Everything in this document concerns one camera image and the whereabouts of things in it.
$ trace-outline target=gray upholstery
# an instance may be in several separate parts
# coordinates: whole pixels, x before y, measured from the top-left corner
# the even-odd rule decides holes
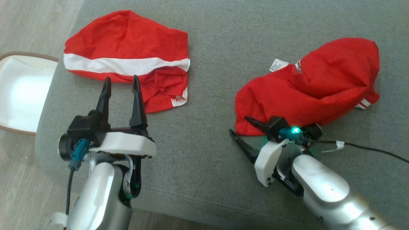
[[[324,126],[323,139],[393,151],[409,158],[409,2],[271,0],[85,0],[72,34],[97,17],[121,9],[189,33],[187,104],[149,114],[157,157],[142,162],[140,209],[234,229],[317,229],[316,219],[284,187],[263,187],[231,140],[234,99],[252,78],[265,75],[275,58],[295,63],[340,37],[365,37],[380,50],[379,102]],[[58,139],[75,115],[96,106],[102,82],[69,73],[58,64],[36,137],[36,157],[46,174],[66,186],[67,163]],[[114,84],[112,127],[127,126],[133,96]],[[247,138],[260,146],[263,138]],[[315,150],[333,146],[316,146]],[[381,153],[346,147],[316,153],[318,159],[365,194],[372,206],[403,229],[409,199],[409,166]],[[74,176],[80,191],[88,167]]]

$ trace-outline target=red fabric with white stripe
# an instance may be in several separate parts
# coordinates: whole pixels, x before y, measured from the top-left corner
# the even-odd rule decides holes
[[[263,135],[245,120],[285,117],[292,126],[327,124],[354,107],[366,108],[379,99],[374,83],[379,51],[373,41],[341,38],[301,59],[301,72],[290,64],[255,78],[236,96],[236,132]]]
[[[65,43],[64,65],[97,80],[131,83],[139,76],[147,113],[187,101],[188,34],[132,11],[97,18]]]

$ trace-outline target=white stripe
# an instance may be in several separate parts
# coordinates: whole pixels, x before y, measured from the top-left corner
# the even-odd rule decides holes
[[[64,54],[64,65],[67,70],[82,70],[95,73],[118,73],[126,76],[144,75],[157,68],[177,66],[184,71],[190,67],[190,59],[165,61],[160,58],[118,59],[98,58],[88,59],[76,54]]]
[[[361,104],[358,104],[355,106],[356,108],[361,108],[361,109],[366,109],[365,107],[363,107]]]
[[[179,99],[172,99],[172,105],[174,107],[184,105],[187,102],[187,86],[186,89],[183,91],[183,94]]]
[[[369,101],[367,101],[365,98],[362,99],[361,103],[362,103],[364,106],[366,106],[366,107],[368,107],[368,106],[371,105],[371,103],[370,103]]]

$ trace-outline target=white basket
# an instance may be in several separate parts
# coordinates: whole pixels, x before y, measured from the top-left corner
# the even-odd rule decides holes
[[[0,129],[36,134],[57,62],[28,52],[0,57]]]

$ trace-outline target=care label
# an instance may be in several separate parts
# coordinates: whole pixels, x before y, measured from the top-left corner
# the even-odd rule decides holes
[[[284,68],[284,67],[286,67],[286,66],[288,66],[288,62],[282,61],[282,60],[280,60],[280,59],[275,59],[274,62],[273,62],[273,64],[272,64],[271,67],[270,67],[270,71],[271,71],[271,72],[274,72],[274,71],[277,71],[277,70],[279,70],[279,69],[282,69],[282,68]]]

